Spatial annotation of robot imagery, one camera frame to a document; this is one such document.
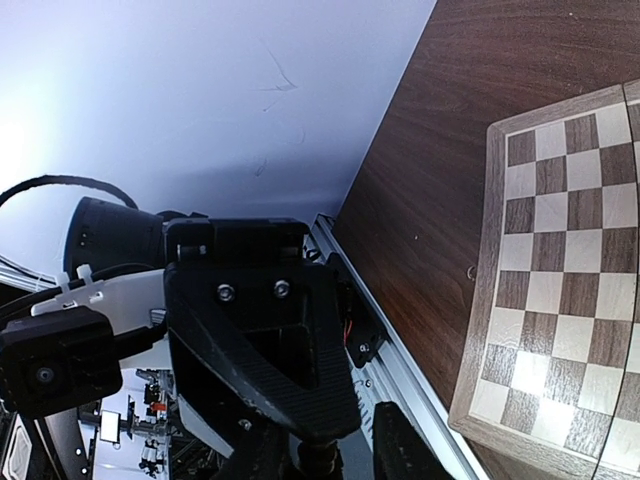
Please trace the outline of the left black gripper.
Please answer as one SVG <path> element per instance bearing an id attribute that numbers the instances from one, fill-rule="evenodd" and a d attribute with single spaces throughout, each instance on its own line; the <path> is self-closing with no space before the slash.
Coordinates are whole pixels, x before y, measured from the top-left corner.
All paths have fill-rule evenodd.
<path id="1" fill-rule="evenodd" d="M 164 226 L 164 257 L 296 263 L 309 233 L 291 218 L 176 218 Z M 174 263 L 164 272 L 164 295 L 177 391 L 203 419 L 215 418 L 222 389 L 303 441 L 324 443 L 359 429 L 330 268 Z"/>

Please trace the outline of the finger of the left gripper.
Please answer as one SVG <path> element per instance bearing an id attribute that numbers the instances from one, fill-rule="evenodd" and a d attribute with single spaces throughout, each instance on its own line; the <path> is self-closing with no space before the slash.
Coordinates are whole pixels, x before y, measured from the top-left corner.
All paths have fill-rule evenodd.
<path id="1" fill-rule="evenodd" d="M 375 479 L 450 478 L 450 474 L 394 402 L 380 402 L 375 406 L 373 466 Z"/>

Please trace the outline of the dark chess pawn piece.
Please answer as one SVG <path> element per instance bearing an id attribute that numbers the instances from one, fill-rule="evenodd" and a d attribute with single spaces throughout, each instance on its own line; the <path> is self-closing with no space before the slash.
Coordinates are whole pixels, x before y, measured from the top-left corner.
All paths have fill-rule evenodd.
<path id="1" fill-rule="evenodd" d="M 297 447 L 298 471 L 304 479 L 342 480 L 344 463 L 338 442 L 301 442 Z"/>

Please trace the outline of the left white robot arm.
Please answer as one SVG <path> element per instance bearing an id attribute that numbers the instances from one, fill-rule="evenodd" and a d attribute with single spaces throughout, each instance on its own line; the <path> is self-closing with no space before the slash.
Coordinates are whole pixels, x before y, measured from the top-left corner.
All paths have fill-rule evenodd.
<path id="1" fill-rule="evenodd" d="M 361 413 L 346 347 L 365 313 L 351 278 L 304 252 L 293 219 L 149 214 L 80 201 L 54 286 L 1 309 L 1 399 L 29 420 L 114 394 L 124 369 L 160 356 L 180 429 L 223 457 L 216 479 L 339 479 L 338 443 Z"/>

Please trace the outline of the wooden chessboard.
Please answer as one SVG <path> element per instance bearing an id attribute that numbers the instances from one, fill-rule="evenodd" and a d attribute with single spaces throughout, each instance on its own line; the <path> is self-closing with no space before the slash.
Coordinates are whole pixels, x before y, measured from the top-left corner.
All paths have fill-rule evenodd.
<path id="1" fill-rule="evenodd" d="M 639 85 L 492 124 L 449 414 L 526 479 L 639 475 Z"/>

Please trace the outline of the aluminium frame rail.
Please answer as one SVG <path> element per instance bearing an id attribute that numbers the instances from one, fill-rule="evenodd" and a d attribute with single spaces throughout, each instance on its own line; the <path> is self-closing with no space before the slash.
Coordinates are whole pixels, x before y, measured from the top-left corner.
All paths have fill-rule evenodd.
<path id="1" fill-rule="evenodd" d="M 373 310 L 374 317 L 387 333 L 387 339 L 373 359 L 361 369 L 352 369 L 361 401 L 361 430 L 367 442 L 373 442 L 374 406 L 379 402 L 392 401 L 400 407 L 453 478 L 487 479 L 489 475 L 465 439 L 448 426 L 448 412 L 443 403 L 333 235 L 333 225 L 332 218 L 318 215 L 307 244 L 321 252 L 321 262 L 326 262 L 332 253 L 338 254 L 362 292 L 365 305 Z"/>

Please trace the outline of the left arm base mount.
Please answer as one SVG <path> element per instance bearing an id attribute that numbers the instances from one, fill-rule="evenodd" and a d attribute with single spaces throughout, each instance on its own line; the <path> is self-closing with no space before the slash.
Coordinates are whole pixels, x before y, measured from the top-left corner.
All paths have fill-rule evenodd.
<path id="1" fill-rule="evenodd" d="M 331 253 L 326 265 L 332 269 L 337 282 L 344 345 L 354 366 L 362 369 L 389 339 L 387 330 L 343 258 Z"/>

